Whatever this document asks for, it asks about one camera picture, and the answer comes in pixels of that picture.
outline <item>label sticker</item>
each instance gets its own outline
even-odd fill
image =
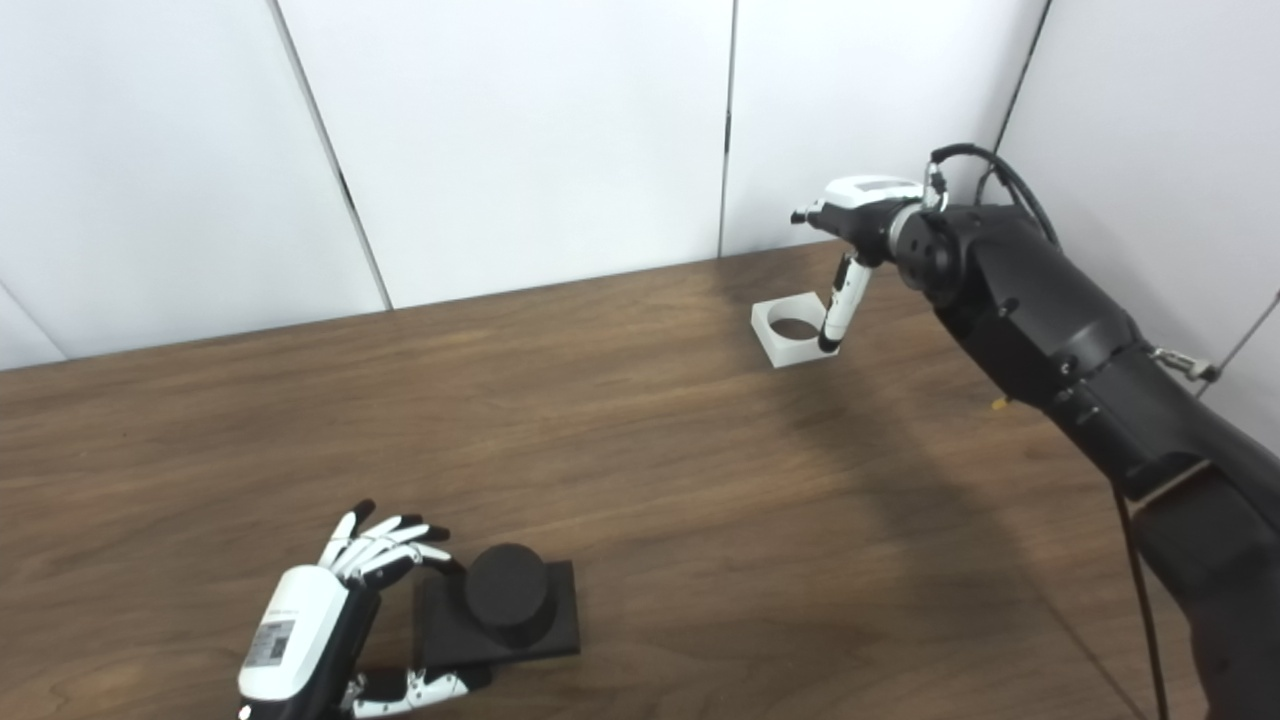
[[[253,634],[253,642],[248,646],[248,657],[244,659],[246,667],[273,667],[284,659],[284,648],[289,646],[289,635],[293,634],[293,620],[280,623],[262,623]]]

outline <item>wood grain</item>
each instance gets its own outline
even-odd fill
[[[989,410],[919,297],[878,275],[840,357],[769,369],[750,305],[837,258],[0,374],[6,717],[230,716],[279,574],[365,496],[463,560],[517,541],[577,568],[582,656],[431,716],[1149,716],[1103,480],[1034,413]],[[387,596],[370,664],[408,652],[410,588]]]

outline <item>white wall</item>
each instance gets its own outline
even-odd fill
[[[3,3],[0,68],[0,282],[68,355],[383,307],[262,0]]]
[[[0,284],[0,370],[56,363],[67,356]]]
[[[716,256],[732,0],[282,6],[396,306]]]
[[[1044,0],[741,0],[724,254],[822,240],[795,208],[851,174],[991,146]],[[956,190],[959,161],[947,165]]]
[[[1000,147],[1152,341],[1219,361],[1280,288],[1276,28],[1276,3],[1053,3]],[[1261,416],[1262,369],[1210,397]]]

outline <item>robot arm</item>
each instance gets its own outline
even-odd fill
[[[344,514],[316,565],[284,573],[239,673],[239,720],[381,717],[466,694],[489,683],[485,667],[452,673],[355,673],[380,605],[379,593],[413,568],[461,573],[444,528],[398,515],[357,536],[374,511],[365,500]]]
[[[927,182],[902,197],[823,200],[792,222],[846,240],[867,268],[896,264],[1009,398],[1044,413],[1120,493],[1142,503],[1134,541],[1188,618],[1211,717],[1275,717],[1280,460],[1169,375],[1165,368],[1206,379],[1217,372],[1153,347],[1051,242],[1029,191],[1027,206],[946,206],[937,164],[955,154],[998,161],[1002,179],[1021,183],[995,155],[950,146],[934,152]],[[833,299],[828,315],[838,307]],[[847,324],[842,314],[837,322]]]

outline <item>white holder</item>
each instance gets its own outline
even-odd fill
[[[800,320],[818,329],[826,316],[827,306],[822,304],[818,293],[805,292],[756,302],[751,306],[751,328],[755,329],[755,337],[760,338],[760,345],[769,356],[769,363],[773,363],[774,368],[786,368],[797,363],[836,356],[840,354],[840,348],[837,347],[835,352],[823,352],[818,347],[817,336],[809,340],[782,337],[774,332],[773,323]]]

